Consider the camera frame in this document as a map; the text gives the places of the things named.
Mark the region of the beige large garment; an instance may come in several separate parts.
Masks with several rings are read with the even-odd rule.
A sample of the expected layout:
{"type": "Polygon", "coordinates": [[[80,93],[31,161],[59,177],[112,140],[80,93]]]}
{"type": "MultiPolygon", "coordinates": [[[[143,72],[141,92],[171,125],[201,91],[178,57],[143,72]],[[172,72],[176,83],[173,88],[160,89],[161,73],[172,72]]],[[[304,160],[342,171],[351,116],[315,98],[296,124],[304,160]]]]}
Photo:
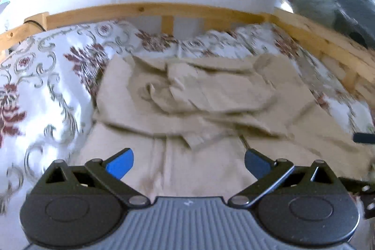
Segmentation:
{"type": "Polygon", "coordinates": [[[317,104],[283,56],[114,57],[96,103],[75,163],[128,147],[135,162],[123,180],[150,199],[230,198],[255,181],[244,165],[249,147],[299,165],[322,159],[356,179],[373,156],[317,104]]]}

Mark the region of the floral white bed cover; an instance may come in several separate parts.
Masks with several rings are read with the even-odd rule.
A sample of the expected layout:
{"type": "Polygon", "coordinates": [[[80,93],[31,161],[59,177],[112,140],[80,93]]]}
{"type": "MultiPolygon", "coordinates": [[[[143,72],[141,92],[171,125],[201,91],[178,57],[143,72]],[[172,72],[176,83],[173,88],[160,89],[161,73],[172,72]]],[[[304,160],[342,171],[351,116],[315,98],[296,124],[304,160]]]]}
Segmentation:
{"type": "Polygon", "coordinates": [[[367,103],[351,97],[324,65],[269,23],[187,40],[149,34],[126,21],[73,25],[26,39],[1,64],[1,219],[17,216],[50,163],[75,160],[94,127],[100,83],[114,57],[161,60],[283,56],[351,137],[372,132],[367,103]]]}

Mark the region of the wooden bed frame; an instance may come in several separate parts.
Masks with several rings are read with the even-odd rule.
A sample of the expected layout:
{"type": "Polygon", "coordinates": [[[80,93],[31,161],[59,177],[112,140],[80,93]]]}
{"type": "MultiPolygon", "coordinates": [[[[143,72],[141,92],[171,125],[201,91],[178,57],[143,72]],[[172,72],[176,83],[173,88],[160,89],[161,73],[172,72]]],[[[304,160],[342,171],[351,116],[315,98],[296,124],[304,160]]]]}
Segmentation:
{"type": "Polygon", "coordinates": [[[351,94],[374,105],[374,52],[341,34],[327,29],[306,17],[276,8],[272,14],[252,14],[223,7],[183,3],[124,3],[86,7],[55,15],[40,13],[1,34],[1,49],[44,30],[67,25],[136,16],[160,16],[161,31],[172,35],[175,18],[197,18],[205,30],[227,31],[235,23],[270,22],[321,60],[351,94]]]}

